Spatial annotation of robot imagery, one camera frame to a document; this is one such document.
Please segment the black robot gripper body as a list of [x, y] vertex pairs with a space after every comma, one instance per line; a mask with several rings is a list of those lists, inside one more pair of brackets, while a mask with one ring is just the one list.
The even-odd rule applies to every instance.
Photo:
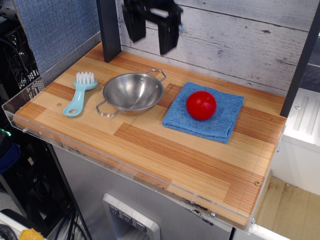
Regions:
[[183, 9], [173, 0], [125, 0], [122, 4], [123, 18], [124, 9], [139, 13], [145, 19], [145, 26], [147, 21], [158, 25], [160, 21], [178, 20], [181, 25]]

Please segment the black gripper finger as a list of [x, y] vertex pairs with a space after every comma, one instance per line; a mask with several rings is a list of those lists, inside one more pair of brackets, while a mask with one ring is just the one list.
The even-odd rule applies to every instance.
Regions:
[[134, 43], [146, 37], [146, 20], [138, 12], [124, 9], [124, 22]]
[[160, 21], [158, 23], [159, 52], [161, 55], [167, 54], [177, 46], [180, 24], [180, 19], [178, 21]]

